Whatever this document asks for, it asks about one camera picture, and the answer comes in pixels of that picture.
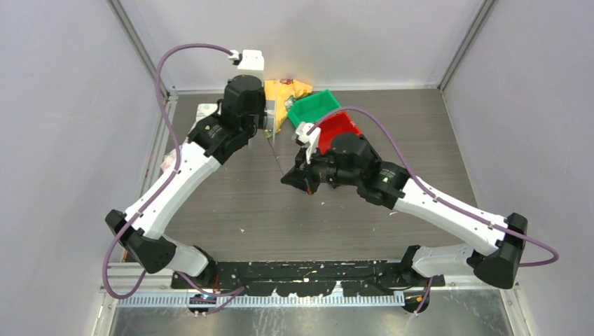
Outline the grey plastic cable spool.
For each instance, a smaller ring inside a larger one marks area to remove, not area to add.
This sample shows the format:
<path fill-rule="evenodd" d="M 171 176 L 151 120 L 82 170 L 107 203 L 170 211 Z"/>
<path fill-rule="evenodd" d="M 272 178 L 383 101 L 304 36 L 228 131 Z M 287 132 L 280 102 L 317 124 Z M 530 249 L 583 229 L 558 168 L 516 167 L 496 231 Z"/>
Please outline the grey plastic cable spool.
<path fill-rule="evenodd" d="M 277 132 L 277 101 L 269 99 L 265 93 L 265 83 L 255 76 L 247 76 L 248 93 L 244 98 L 244 107 L 248 119 L 248 147 L 252 147 L 252 139 L 262 130 L 266 139 L 275 142 Z"/>

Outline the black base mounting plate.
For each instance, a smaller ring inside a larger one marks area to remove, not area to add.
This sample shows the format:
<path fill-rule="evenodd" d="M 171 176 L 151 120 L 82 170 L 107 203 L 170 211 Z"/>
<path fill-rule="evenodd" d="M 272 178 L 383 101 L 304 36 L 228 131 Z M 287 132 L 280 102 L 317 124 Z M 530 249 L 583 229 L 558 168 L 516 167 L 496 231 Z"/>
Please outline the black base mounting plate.
<path fill-rule="evenodd" d="M 346 297 L 387 295 L 390 290 L 422 291 L 426 281 L 403 273 L 388 260 L 218 262 L 205 276 L 193 280 L 204 289 L 223 292 L 243 287 L 243 295 L 277 294 L 300 298 L 328 296 L 342 288 Z"/>

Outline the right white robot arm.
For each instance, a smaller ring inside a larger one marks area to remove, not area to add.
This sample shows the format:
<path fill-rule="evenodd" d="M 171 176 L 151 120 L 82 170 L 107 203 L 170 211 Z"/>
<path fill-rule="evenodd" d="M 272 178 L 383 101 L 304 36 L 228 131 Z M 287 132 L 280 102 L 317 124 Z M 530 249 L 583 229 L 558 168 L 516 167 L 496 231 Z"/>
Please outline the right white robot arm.
<path fill-rule="evenodd" d="M 281 182 L 309 195 L 322 183 L 354 186 L 366 202 L 421 218 L 463 241 L 434 248 L 409 246 L 399 270 L 409 287 L 441 275 L 474 275 L 501 289 L 510 289 L 516 282 L 525 243 L 495 226 L 523 234 L 525 217 L 483 213 L 434 189 L 405 168 L 384 161 L 364 136 L 340 134 L 325 153 L 301 148 Z"/>

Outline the black plastic bin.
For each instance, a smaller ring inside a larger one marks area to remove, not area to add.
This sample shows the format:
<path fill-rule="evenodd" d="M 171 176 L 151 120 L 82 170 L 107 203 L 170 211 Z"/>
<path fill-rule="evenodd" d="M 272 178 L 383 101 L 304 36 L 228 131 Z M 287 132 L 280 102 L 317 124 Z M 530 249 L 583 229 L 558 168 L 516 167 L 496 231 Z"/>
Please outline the black plastic bin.
<path fill-rule="evenodd" d="M 369 142 L 369 140 L 364 136 L 361 135 L 360 139 L 364 141 L 364 144 L 369 152 L 369 157 L 372 158 L 375 162 L 382 162 L 382 158 L 377 150 L 373 147 L 373 145 Z"/>

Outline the yellow patterned cloth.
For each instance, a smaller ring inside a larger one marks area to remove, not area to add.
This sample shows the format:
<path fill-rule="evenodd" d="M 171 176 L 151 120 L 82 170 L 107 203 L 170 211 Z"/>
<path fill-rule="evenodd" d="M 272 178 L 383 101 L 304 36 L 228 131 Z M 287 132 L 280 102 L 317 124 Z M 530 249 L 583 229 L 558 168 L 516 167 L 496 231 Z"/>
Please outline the yellow patterned cloth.
<path fill-rule="evenodd" d="M 280 132 L 282 124 L 288 118 L 288 111 L 293 103 L 312 94 L 313 86 L 294 79 L 266 80 L 264 90 L 267 102 L 272 102 L 269 108 L 274 114 L 273 126 L 265 127 L 265 135 L 272 138 Z"/>

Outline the red plastic bin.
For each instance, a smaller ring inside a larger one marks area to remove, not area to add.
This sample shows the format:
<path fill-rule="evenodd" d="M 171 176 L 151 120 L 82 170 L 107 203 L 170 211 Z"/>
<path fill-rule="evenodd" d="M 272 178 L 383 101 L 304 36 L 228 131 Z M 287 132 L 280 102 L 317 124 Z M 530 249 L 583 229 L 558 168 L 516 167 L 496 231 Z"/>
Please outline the red plastic bin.
<path fill-rule="evenodd" d="M 319 128 L 321 129 L 321 134 L 318 148 L 321 154 L 325 154 L 331 148 L 332 140 L 340 134 L 353 133 L 361 136 L 361 130 L 346 111 L 341 111 L 328 117 L 320 124 Z"/>

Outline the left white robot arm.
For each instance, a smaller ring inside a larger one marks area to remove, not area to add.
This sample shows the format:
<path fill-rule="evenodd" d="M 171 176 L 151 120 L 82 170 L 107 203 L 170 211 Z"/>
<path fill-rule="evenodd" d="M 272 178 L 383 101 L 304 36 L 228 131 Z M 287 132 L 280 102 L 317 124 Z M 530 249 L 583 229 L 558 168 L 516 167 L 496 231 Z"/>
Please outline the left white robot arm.
<path fill-rule="evenodd" d="M 231 79 L 218 111 L 200 120 L 182 143 L 181 158 L 141 199 L 124 211 L 113 209 L 106 215 L 112 233 L 122 235 L 120 244 L 146 272 L 184 273 L 199 290 L 214 283 L 213 260 L 200 248 L 167 237 L 165 229 L 193 191 L 264 126 L 265 107 L 261 79 L 250 75 Z"/>

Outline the green plastic bin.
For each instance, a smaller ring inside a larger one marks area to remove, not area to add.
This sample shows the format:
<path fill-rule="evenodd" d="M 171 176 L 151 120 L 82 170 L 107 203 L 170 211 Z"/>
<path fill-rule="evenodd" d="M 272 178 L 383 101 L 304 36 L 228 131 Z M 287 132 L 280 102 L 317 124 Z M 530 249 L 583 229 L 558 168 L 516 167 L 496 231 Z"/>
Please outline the green plastic bin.
<path fill-rule="evenodd" d="M 315 123 L 327 113 L 341 107 L 330 90 L 314 92 L 296 100 L 288 111 L 288 119 L 297 127 L 300 123 Z"/>

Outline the white patterned cloth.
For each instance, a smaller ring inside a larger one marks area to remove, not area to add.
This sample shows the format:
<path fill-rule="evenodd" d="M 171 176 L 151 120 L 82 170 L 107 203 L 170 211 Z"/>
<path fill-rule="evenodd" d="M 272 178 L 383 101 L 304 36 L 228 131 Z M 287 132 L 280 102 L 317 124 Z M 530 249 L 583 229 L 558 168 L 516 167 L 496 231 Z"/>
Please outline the white patterned cloth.
<path fill-rule="evenodd" d="M 195 121 L 192 124 L 189 132 L 193 131 L 195 126 L 206 117 L 212 114 L 220 114 L 220 103 L 217 102 L 216 104 L 199 104 L 195 113 Z M 160 169 L 162 172 L 165 172 L 169 167 L 174 165 L 177 158 L 177 151 L 173 148 L 170 152 L 168 152 L 160 165 Z"/>

